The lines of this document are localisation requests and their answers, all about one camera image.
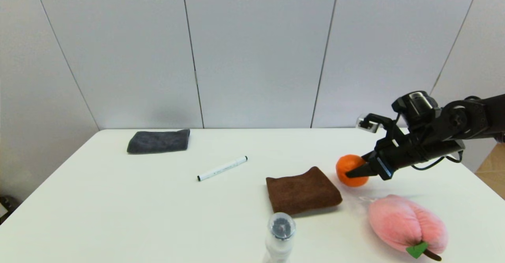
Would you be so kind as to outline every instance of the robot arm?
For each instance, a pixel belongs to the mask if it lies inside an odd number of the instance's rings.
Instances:
[[[388,180],[396,170],[406,166],[425,170],[444,158],[460,162],[465,148],[462,140],[505,139],[505,94],[487,99],[471,96],[440,108],[426,92],[416,91],[400,97],[391,106],[398,113],[395,121],[376,114],[358,119],[358,128],[376,132],[384,127],[386,137],[362,156],[367,163],[347,172],[348,177],[379,175]],[[408,134],[397,126],[400,116],[407,123]],[[459,152],[460,159],[445,157],[452,152]],[[437,161],[425,168],[415,166],[435,158]]]

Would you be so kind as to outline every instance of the orange fruit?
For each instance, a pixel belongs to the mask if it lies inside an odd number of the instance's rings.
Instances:
[[[359,155],[345,155],[341,157],[336,165],[339,180],[350,187],[364,185],[368,181],[368,176],[356,178],[349,178],[346,176],[346,172],[362,166],[363,164],[366,164],[366,161]]]

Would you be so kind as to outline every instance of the pink plush peach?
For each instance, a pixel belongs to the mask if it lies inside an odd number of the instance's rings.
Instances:
[[[389,195],[370,205],[368,216],[372,229],[389,246],[418,258],[421,254],[434,260],[447,247],[444,223],[428,209],[410,200]]]

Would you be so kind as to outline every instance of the pen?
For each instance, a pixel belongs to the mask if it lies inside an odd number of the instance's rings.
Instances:
[[[239,157],[238,159],[228,162],[227,164],[223,164],[222,166],[219,166],[219,167],[215,168],[214,170],[211,170],[211,171],[206,172],[204,174],[198,175],[197,179],[198,179],[198,181],[205,180],[209,177],[213,177],[214,175],[218,175],[222,172],[225,172],[225,171],[229,170],[230,168],[234,168],[235,166],[238,166],[239,164],[243,164],[246,161],[247,161],[247,156]]]

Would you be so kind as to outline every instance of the wall seam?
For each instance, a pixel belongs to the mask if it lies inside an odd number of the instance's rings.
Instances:
[[[198,103],[200,105],[200,116],[202,117],[202,128],[205,129],[204,113],[202,111],[202,100],[200,99],[200,87],[198,87],[198,76],[196,75],[195,53],[193,52],[193,40],[191,40],[191,30],[189,29],[189,16],[188,16],[188,7],[186,5],[186,0],[184,0],[184,10],[186,11],[186,22],[188,25],[189,45],[191,46],[191,57],[193,58],[193,70],[195,73],[195,83],[196,83],[196,92],[198,94]]]
[[[337,0],[333,1],[333,10],[331,12],[330,26],[328,28],[328,36],[326,37],[326,45],[324,48],[323,64],[321,65],[321,74],[319,74],[319,83],[317,85],[316,100],[314,101],[314,110],[312,111],[312,119],[310,120],[310,128],[314,124],[314,116],[316,115],[317,99],[319,97],[319,88],[321,87],[321,79],[323,78],[324,62],[326,61],[326,52],[328,51],[328,44],[330,42],[331,27],[333,25],[333,18],[335,16],[335,8],[337,6]]]
[[[88,102],[86,101],[86,98],[84,97],[84,94],[82,93],[81,87],[79,86],[79,83],[77,83],[77,79],[75,78],[74,72],[72,71],[72,68],[70,67],[70,64],[69,64],[69,62],[67,60],[67,56],[65,56],[65,53],[63,52],[63,48],[62,48],[62,46],[60,44],[60,41],[58,40],[58,37],[56,36],[56,32],[54,31],[54,28],[52,27],[51,20],[49,19],[49,16],[47,15],[47,11],[45,10],[44,3],[42,3],[42,0],[39,0],[39,1],[40,1],[40,4],[42,5],[42,9],[44,10],[45,17],[47,18],[47,22],[49,22],[49,26],[51,27],[52,34],[54,35],[54,38],[56,39],[56,42],[58,43],[58,47],[60,48],[60,51],[61,51],[61,53],[63,55],[63,59],[65,59],[65,63],[67,63],[68,70],[70,71],[70,74],[72,75],[72,78],[74,78],[75,85],[77,86],[77,89],[79,90],[79,93],[81,94],[82,99],[84,100],[84,103],[86,104],[86,107],[88,108],[88,111],[90,112],[90,115],[93,118],[93,121],[95,123],[95,126],[96,126],[97,130],[100,130],[100,127],[98,126],[98,123],[96,122],[96,119],[95,119],[95,117],[93,115],[93,112],[90,109],[90,105],[88,105]]]
[[[440,80],[440,77],[442,76],[443,69],[445,68],[445,65],[447,64],[447,61],[449,60],[449,57],[451,56],[451,53],[453,52],[454,46],[456,45],[456,41],[458,40],[458,37],[460,36],[461,30],[463,29],[463,26],[465,25],[465,21],[467,20],[468,13],[470,12],[470,9],[472,8],[473,1],[470,1],[470,5],[468,6],[467,13],[465,14],[465,17],[463,18],[463,21],[461,22],[460,29],[458,30],[458,34],[456,35],[456,38],[454,39],[453,45],[451,46],[451,49],[449,50],[449,53],[447,54],[447,57],[445,58],[445,61],[442,65],[442,69],[440,69],[440,72],[438,73],[437,79],[435,80],[435,83],[433,84],[433,87],[431,88],[430,95],[433,94],[433,91],[435,90],[435,87],[437,86],[438,80]]]

